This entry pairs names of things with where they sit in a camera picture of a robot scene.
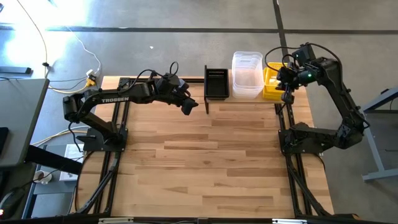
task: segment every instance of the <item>clear plastic container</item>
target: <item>clear plastic container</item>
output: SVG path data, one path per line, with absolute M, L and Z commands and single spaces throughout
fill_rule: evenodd
M 233 96 L 255 98 L 264 88 L 262 54 L 235 52 L 232 59 Z

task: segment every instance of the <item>yellow bin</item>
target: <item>yellow bin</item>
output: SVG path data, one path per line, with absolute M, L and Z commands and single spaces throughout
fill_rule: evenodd
M 279 70 L 283 65 L 279 62 L 271 62 L 268 65 L 276 70 Z M 278 86 L 279 81 L 276 79 L 277 72 L 272 69 L 264 69 L 264 89 L 262 90 L 262 97 L 267 100 L 282 101 L 280 98 L 283 91 L 276 90 L 275 87 Z

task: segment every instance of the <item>black tray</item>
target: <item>black tray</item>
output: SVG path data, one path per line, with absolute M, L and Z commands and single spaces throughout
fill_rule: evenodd
M 225 100 L 229 97 L 228 69 L 207 69 L 205 65 L 205 97 L 211 100 Z

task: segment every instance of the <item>concrete floor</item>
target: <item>concrete floor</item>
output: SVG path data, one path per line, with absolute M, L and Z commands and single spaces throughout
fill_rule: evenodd
M 272 0 L 120 0 L 55 1 L 20 0 L 39 27 L 178 27 L 178 28 L 251 28 L 277 29 Z M 5 7 L 0 22 L 25 24 L 23 29 L 0 30 L 0 64 L 30 66 L 32 77 L 44 75 L 44 49 L 29 19 L 13 0 L 2 0 Z M 398 15 L 395 0 L 279 0 L 285 29 L 396 30 Z M 136 75 L 152 68 L 168 70 L 170 63 L 180 64 L 179 75 L 202 76 L 204 65 L 231 68 L 238 50 L 263 54 L 280 45 L 279 34 L 239 33 L 150 33 L 150 32 L 77 32 L 87 49 L 103 63 L 103 75 Z M 69 32 L 44 32 L 53 64 L 51 80 L 83 77 L 96 69 L 96 60 L 83 51 Z M 314 42 L 328 47 L 343 62 L 344 82 L 352 89 L 358 105 L 364 105 L 386 88 L 398 85 L 395 71 L 398 35 L 285 35 L 288 46 Z M 316 49 L 317 56 L 328 54 Z M 281 52 L 269 61 L 280 61 Z M 52 83 L 66 88 L 71 83 Z M 307 88 L 315 125 L 337 128 L 341 118 L 326 90 L 312 84 Z M 63 119 L 62 97 L 47 91 L 32 142 L 67 128 Z M 72 143 L 63 136 L 49 144 Z M 388 164 L 398 167 L 398 153 L 391 153 Z M 398 220 L 398 177 L 368 184 L 361 175 L 376 170 L 367 141 L 348 150 L 330 149 L 324 156 L 331 199 L 336 213 L 357 213 L 365 220 L 396 223 Z M 45 196 L 37 199 L 34 216 L 66 213 L 70 197 Z M 45 205 L 59 206 L 46 210 Z

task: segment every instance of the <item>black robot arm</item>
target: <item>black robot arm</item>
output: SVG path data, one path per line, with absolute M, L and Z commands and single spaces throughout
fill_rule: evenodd
M 153 71 L 148 81 L 133 83 L 125 89 L 87 90 L 83 93 L 66 96 L 63 98 L 64 117 L 69 122 L 83 122 L 100 132 L 104 144 L 118 144 L 123 140 L 123 135 L 118 131 L 115 123 L 106 122 L 91 113 L 90 110 L 94 106 L 127 101 L 138 104 L 161 101 L 181 107 L 182 112 L 189 115 L 192 108 L 198 106 L 198 103 L 190 97 L 187 90 L 189 85 L 179 79 L 176 74 L 167 73 L 161 78 L 153 78 L 157 74 Z M 87 141 L 88 138 L 90 137 L 86 136 L 83 139 L 80 137 L 79 140 Z
M 294 63 L 282 67 L 277 76 L 280 81 L 277 89 L 285 91 L 282 100 L 293 103 L 294 90 L 317 82 L 326 87 L 343 120 L 337 130 L 310 128 L 305 123 L 298 123 L 281 131 L 282 152 L 320 153 L 333 146 L 347 149 L 359 143 L 367 122 L 349 94 L 351 90 L 343 83 L 340 61 L 316 58 L 311 44 L 302 45 L 292 56 Z

